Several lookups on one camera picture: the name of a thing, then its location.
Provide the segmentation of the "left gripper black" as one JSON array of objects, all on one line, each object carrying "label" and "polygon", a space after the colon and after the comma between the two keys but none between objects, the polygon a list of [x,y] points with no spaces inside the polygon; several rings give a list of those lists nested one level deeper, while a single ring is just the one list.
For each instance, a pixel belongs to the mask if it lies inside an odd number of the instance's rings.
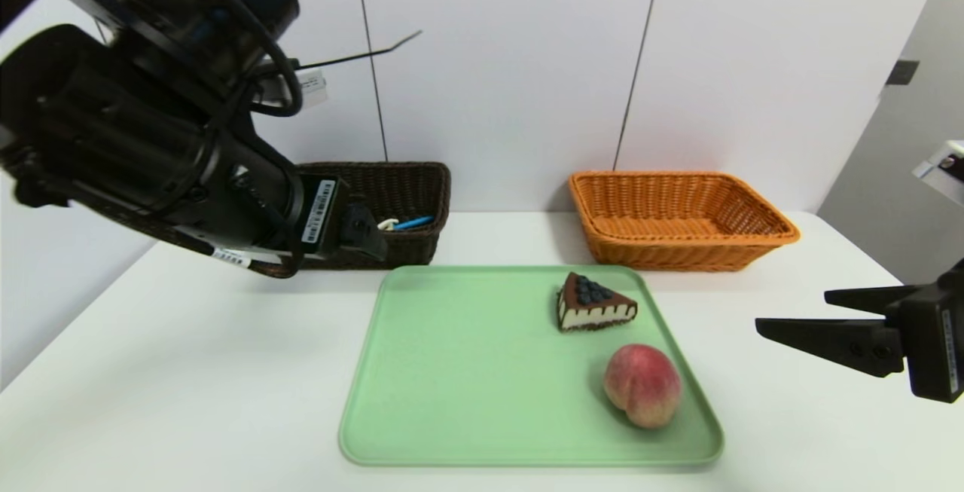
[{"label": "left gripper black", "polygon": [[334,163],[282,165],[276,157],[255,157],[252,187],[279,215],[304,254],[330,255],[341,247],[385,261],[388,242],[383,232],[361,201],[346,206],[349,186]]}]

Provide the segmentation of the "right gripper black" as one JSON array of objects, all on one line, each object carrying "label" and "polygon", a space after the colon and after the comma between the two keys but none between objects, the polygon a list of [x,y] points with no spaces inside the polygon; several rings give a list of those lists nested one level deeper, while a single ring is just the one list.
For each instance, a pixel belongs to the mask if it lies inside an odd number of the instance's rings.
[{"label": "right gripper black", "polygon": [[882,319],[812,318],[757,318],[756,331],[769,341],[874,377],[902,373],[906,357],[914,396],[954,403],[963,388],[963,261],[925,286],[824,292],[826,304],[878,316],[903,298],[901,333]]}]

